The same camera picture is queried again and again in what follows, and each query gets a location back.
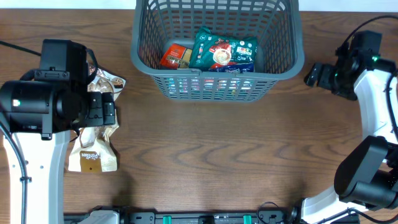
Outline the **colourful tissue pack strip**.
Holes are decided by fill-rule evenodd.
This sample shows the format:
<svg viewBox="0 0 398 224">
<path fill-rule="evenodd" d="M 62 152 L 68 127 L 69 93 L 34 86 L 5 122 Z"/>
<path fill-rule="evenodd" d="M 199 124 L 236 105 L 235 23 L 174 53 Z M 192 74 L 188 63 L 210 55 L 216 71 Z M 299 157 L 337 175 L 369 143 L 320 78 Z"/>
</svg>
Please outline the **colourful tissue pack strip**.
<svg viewBox="0 0 398 224">
<path fill-rule="evenodd" d="M 227 72 L 227 73 L 242 73 L 242 72 L 253 72 L 254 64 L 253 63 L 244 63 L 237 65 L 227 65 L 225 67 L 220 68 L 211 68 L 208 70 L 209 72 Z M 229 88 L 231 94 L 234 95 L 236 90 L 240 86 L 243 90 L 249 90 L 252 87 L 253 81 L 241 81 L 239 78 L 233 78 L 231 81 L 228 81 L 226 78 L 207 78 L 203 81 L 200 81 L 198 78 L 165 78 L 164 79 L 165 86 L 169 91 L 169 94 L 173 97 L 177 95 L 179 92 L 181 95 L 186 95 L 187 93 L 191 93 L 192 98 L 197 99 L 200 95 L 200 90 L 204 90 L 204 95 L 210 95 L 210 92 L 214 90 L 214 92 L 221 97 L 225 89 Z"/>
</svg>

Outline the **green Nescafe coffee bag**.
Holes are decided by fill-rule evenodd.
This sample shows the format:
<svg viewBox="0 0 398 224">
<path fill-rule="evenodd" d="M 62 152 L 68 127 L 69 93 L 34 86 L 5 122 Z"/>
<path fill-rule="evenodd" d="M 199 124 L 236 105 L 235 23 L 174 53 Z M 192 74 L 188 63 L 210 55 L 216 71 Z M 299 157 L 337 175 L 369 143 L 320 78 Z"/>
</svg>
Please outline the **green Nescafe coffee bag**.
<svg viewBox="0 0 398 224">
<path fill-rule="evenodd" d="M 227 65 L 254 63 L 257 54 L 257 39 L 212 34 L 201 27 L 196 36 L 190 56 L 189 68 L 207 71 Z"/>
</svg>

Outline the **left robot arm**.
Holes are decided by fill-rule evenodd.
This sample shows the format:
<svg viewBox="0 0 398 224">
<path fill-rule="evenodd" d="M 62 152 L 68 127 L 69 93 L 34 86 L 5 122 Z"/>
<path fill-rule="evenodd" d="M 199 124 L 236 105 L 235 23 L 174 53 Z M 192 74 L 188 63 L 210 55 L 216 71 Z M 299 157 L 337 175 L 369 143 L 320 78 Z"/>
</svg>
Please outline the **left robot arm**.
<svg viewBox="0 0 398 224">
<path fill-rule="evenodd" d="M 63 223 L 63 169 L 72 130 L 114 124 L 112 93 L 65 82 L 8 81 L 1 131 L 11 223 Z"/>
</svg>

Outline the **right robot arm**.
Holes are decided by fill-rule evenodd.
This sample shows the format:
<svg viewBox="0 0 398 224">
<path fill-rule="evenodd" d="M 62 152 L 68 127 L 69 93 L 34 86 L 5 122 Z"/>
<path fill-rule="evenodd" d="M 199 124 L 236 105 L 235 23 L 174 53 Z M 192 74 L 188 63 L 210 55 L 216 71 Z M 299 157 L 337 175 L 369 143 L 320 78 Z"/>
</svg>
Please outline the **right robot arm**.
<svg viewBox="0 0 398 224">
<path fill-rule="evenodd" d="M 363 140 L 338 166 L 334 184 L 303 199 L 285 223 L 373 223 L 368 211 L 397 208 L 397 67 L 376 44 L 343 44 L 336 65 L 315 64 L 306 84 L 358 100 Z"/>
</svg>

